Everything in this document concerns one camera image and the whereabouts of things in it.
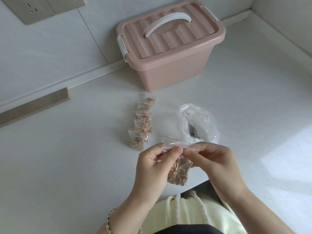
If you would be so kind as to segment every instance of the storage box lid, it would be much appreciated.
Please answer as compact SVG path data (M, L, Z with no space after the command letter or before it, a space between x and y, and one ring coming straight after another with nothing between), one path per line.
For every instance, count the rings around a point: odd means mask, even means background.
M224 39L225 28L223 25L197 0L185 0L150 11L125 20L117 27L119 46L125 47L124 57L130 65L132 61L129 58L136 59L136 63L139 63L140 59L152 60L165 57L168 54L164 53L180 49L183 46L193 48L204 43L199 41L201 39L211 42L220 38L222 34Z

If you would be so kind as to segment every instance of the light switch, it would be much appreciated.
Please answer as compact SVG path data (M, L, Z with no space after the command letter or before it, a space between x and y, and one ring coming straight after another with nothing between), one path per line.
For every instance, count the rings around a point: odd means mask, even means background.
M84 6L83 0L46 0L53 11L57 14L70 11L80 6Z
M25 24L55 15L46 0L2 0Z

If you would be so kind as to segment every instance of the plastic storage bin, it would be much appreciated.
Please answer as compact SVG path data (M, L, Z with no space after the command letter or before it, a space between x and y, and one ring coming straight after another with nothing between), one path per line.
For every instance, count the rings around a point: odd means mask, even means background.
M124 20L117 41L146 90L153 91L199 74L225 27L197 0L184 0Z

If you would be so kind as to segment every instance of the white wall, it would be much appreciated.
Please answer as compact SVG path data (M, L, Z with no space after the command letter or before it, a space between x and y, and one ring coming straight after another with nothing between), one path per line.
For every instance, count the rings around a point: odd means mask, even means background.
M79 8L83 18L75 9L30 26L0 1L0 105L122 59L116 25L175 1L178 0L85 0L86 5ZM248 9L253 2L200 1L219 18Z
M312 54L312 0L255 0L252 9Z

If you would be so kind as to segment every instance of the drawstring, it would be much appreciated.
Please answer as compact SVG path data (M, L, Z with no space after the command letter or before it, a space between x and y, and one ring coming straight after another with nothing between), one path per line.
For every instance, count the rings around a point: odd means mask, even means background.
M174 198L175 206L176 206L176 212L175 212L176 224L180 224L180 198L181 198L181 195L177 195Z
M201 207L201 211L202 211L202 216L203 216L203 220L204 220L204 223L205 224L210 224L210 221L209 221L209 217L208 217L208 214L207 214L207 210L204 206L204 204L202 203L202 201L200 200L200 198L197 196L196 192L193 190L191 191L191 196L193 196L193 198L197 201L197 203L200 205Z

